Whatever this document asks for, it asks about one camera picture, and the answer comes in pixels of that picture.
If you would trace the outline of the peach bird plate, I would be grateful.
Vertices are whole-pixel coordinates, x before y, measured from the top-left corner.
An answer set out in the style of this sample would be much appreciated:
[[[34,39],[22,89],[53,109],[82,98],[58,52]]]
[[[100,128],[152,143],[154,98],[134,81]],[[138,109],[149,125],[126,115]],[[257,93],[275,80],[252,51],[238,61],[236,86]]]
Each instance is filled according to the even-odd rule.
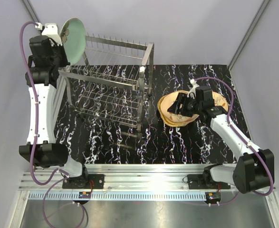
[[[226,99],[207,86],[194,88],[189,92],[172,92],[163,96],[157,107],[164,123],[172,127],[186,126],[200,115],[204,121],[210,123],[213,117],[229,110]]]

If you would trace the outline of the mint green flower plate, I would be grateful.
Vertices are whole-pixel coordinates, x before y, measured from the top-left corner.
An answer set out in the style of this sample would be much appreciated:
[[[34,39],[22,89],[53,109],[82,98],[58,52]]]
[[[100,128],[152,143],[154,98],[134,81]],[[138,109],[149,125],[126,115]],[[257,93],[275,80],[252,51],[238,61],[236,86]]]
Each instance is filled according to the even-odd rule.
[[[86,30],[82,21],[78,18],[67,20],[61,29],[60,38],[68,62],[71,65],[76,64],[86,48]]]

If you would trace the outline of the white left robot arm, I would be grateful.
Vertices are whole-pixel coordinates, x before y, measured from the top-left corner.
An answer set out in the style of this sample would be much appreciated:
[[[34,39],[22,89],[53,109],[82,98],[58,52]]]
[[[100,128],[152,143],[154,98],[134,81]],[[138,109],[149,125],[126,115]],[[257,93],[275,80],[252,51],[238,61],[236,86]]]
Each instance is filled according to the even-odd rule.
[[[77,63],[85,50],[85,27],[77,18],[67,20],[61,31],[55,23],[29,21],[20,29],[19,47],[30,95],[29,134],[26,144],[19,146],[19,154],[29,162],[36,184],[43,186],[50,180],[38,181],[35,167],[54,167],[64,182],[83,189],[89,185],[87,169],[69,156],[67,146],[55,140],[54,100],[59,70]]]

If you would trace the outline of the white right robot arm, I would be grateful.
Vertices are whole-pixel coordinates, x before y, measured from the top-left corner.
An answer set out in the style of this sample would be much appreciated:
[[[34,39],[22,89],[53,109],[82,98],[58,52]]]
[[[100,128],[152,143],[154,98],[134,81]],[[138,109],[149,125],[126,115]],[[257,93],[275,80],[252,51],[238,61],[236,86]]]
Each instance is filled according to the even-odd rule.
[[[185,117],[198,115],[216,132],[234,154],[237,162],[232,166],[211,165],[204,168],[202,182],[213,189],[219,182],[234,185],[242,193],[255,192],[268,187],[267,196],[274,187],[274,154],[261,149],[250,141],[230,119],[228,111],[216,105],[209,86],[199,86],[194,93],[179,92],[176,100],[167,109],[172,114]]]

